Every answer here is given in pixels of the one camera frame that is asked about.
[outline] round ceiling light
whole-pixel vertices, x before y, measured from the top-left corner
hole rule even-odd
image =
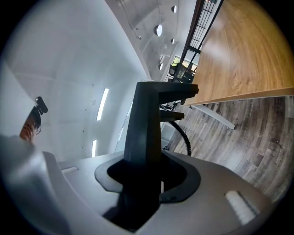
[[[154,33],[159,37],[161,36],[161,34],[162,34],[162,25],[161,24],[155,26]]]
[[[176,6],[173,6],[173,7],[171,8],[171,10],[172,10],[173,13],[176,13]]]

